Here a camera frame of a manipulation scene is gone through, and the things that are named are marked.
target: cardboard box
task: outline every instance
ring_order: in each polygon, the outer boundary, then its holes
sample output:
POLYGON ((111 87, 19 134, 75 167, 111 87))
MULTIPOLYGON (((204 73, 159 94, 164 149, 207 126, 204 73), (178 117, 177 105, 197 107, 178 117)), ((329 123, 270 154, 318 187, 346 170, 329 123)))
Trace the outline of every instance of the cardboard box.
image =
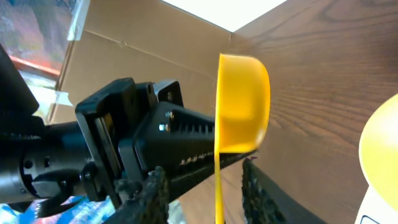
MULTIPOLYGON (((69 92, 77 105, 117 78, 175 78, 187 108, 212 114, 218 56, 230 35, 159 0, 91 0, 81 40, 68 50, 58 89, 69 92)), ((74 108, 54 108, 52 123, 74 120, 74 108)))

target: white ceiling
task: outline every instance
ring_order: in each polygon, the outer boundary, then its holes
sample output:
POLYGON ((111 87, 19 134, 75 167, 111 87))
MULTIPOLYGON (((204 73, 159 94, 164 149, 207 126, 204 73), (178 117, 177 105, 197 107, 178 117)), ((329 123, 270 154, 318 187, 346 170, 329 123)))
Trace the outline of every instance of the white ceiling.
POLYGON ((234 32, 286 0, 163 0, 234 32))

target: yellow object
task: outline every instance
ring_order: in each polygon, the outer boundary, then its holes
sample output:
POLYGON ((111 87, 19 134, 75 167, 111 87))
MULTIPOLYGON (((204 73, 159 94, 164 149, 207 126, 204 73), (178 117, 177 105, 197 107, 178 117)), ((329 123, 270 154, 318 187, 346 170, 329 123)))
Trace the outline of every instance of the yellow object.
POLYGON ((214 153, 216 224, 224 223, 220 153, 250 152, 260 145, 268 126, 270 102, 269 77, 260 61, 220 55, 214 153))
POLYGON ((383 103, 366 123, 359 161, 368 184, 398 211, 398 95, 383 103))

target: wooden table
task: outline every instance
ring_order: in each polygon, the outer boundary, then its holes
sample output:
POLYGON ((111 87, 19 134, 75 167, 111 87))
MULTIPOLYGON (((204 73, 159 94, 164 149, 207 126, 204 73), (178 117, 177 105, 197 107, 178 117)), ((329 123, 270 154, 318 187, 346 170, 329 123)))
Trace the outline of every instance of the wooden table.
MULTIPOLYGON (((361 131, 398 93, 398 1, 288 0, 233 33, 228 51, 260 59, 271 80, 270 125, 256 165, 324 222, 354 223, 368 187, 361 131)), ((224 196, 227 223, 243 222, 239 169, 224 177, 235 189, 225 190, 234 194, 224 196)), ((213 208, 204 197, 214 188, 204 185, 209 190, 187 196, 203 202, 200 211, 184 211, 192 223, 213 208)))

